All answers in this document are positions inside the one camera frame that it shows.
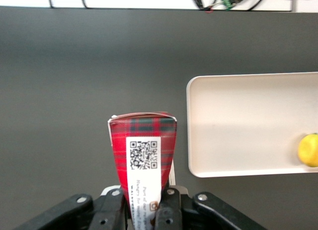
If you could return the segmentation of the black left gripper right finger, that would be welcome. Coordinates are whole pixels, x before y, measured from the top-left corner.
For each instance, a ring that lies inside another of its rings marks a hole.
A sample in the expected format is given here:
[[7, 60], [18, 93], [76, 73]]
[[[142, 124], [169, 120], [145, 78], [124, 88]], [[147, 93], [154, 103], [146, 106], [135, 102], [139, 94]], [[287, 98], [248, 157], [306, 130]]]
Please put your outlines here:
[[167, 187], [162, 191], [154, 229], [264, 230], [265, 227], [210, 192], [190, 197], [185, 187]]

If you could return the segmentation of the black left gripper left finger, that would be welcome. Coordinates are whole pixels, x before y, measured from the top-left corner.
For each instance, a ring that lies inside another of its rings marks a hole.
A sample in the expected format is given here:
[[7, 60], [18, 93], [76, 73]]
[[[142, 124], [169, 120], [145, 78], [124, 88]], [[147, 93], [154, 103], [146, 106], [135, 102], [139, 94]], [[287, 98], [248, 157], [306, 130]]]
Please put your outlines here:
[[126, 230], [127, 204], [120, 186], [106, 187], [97, 199], [75, 194], [22, 223], [16, 230]]

